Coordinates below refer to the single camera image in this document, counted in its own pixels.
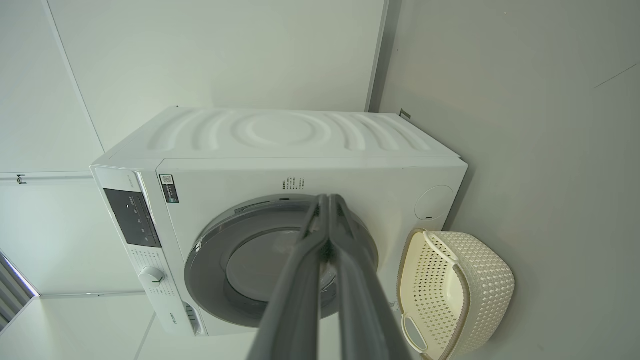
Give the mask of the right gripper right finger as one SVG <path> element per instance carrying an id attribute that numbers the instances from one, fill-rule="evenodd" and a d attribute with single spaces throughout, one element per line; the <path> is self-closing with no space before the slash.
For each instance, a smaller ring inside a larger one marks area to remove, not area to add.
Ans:
<path id="1" fill-rule="evenodd" d="M 329 241 L 337 269 L 343 360 L 410 360 L 377 276 L 375 242 L 339 194 L 329 196 Z"/>

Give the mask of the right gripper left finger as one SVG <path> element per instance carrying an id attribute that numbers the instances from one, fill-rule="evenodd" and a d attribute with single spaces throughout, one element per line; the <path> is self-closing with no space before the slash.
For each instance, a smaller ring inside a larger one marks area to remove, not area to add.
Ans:
<path id="1" fill-rule="evenodd" d="M 329 241 L 329 197 L 312 203 L 247 358 L 316 360 L 322 317 L 320 278 Z"/>

